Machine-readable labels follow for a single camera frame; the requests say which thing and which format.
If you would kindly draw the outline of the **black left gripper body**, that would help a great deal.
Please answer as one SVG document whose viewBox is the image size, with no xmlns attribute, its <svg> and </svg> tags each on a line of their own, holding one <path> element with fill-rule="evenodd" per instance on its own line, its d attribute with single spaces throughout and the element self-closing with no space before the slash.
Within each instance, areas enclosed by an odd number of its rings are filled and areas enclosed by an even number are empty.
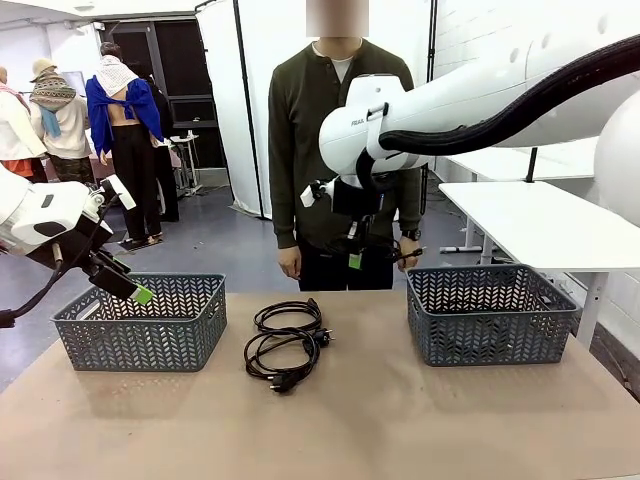
<svg viewBox="0 0 640 480">
<path fill-rule="evenodd" d="M 90 279 L 97 279 L 106 273 L 118 272 L 118 266 L 103 246 L 108 243 L 114 231 L 104 222 L 99 224 L 88 219 L 80 219 L 72 229 L 55 238 L 61 253 L 61 267 L 56 274 L 58 280 L 70 269 L 81 269 Z"/>
</svg>

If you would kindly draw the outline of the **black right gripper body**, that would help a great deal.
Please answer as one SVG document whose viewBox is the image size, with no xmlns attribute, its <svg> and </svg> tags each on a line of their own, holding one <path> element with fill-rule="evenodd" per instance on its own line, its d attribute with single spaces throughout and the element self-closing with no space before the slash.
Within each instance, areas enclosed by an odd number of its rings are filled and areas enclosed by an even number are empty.
<svg viewBox="0 0 640 480">
<path fill-rule="evenodd" d="M 333 187 L 333 212 L 361 221 L 382 208 L 383 195 L 357 188 L 338 178 Z"/>
</svg>

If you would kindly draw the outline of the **person's left hand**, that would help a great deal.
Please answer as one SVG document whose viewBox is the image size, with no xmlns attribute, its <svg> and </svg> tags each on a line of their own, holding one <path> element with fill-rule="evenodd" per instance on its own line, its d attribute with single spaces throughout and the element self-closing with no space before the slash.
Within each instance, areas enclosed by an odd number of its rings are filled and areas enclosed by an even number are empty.
<svg viewBox="0 0 640 480">
<path fill-rule="evenodd" d="M 398 270 L 405 272 L 408 269 L 416 267 L 420 256 L 415 256 L 415 253 L 423 251 L 420 242 L 407 237 L 401 237 L 399 240 L 399 249 L 401 258 L 397 262 Z"/>
</svg>

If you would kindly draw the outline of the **person's right hand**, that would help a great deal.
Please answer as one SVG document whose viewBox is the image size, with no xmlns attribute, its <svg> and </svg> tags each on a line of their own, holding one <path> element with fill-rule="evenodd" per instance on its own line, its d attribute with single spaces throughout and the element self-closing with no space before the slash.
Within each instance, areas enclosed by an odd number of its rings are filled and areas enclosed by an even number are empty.
<svg viewBox="0 0 640 480">
<path fill-rule="evenodd" d="M 293 280 L 300 279 L 302 257 L 298 246 L 279 249 L 278 264 L 284 275 Z"/>
</svg>

